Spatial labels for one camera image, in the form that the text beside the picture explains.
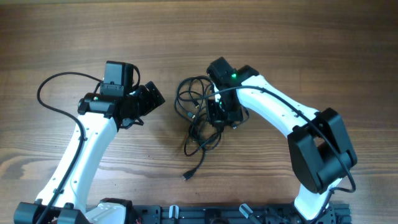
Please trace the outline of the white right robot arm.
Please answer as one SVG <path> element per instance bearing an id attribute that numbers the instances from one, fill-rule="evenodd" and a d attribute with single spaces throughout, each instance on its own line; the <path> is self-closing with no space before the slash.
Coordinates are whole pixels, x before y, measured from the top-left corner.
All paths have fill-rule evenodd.
<path id="1" fill-rule="evenodd" d="M 333 109 L 318 111 L 274 88 L 254 68 L 233 68 L 223 57 L 207 68 L 214 98 L 209 100 L 210 123 L 223 129 L 243 123 L 250 109 L 277 128 L 288 141 L 290 160 L 300 182 L 291 204 L 265 207 L 261 223 L 350 223 L 347 205 L 333 205 L 331 196 L 343 191 L 339 183 L 350 181 L 358 158 L 342 117 Z"/>

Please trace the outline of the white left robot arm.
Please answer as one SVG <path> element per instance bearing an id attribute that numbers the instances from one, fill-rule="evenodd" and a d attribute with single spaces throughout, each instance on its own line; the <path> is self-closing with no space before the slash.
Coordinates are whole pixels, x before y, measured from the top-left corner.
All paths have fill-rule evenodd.
<path id="1" fill-rule="evenodd" d="M 164 103 L 153 82 L 140 83 L 139 69 L 108 61 L 104 78 L 78 103 L 73 136 L 34 202 L 21 202 L 14 223 L 141 223 L 130 200 L 104 198 L 91 210 L 87 198 L 102 156 L 120 129 L 142 126 L 142 117 Z"/>

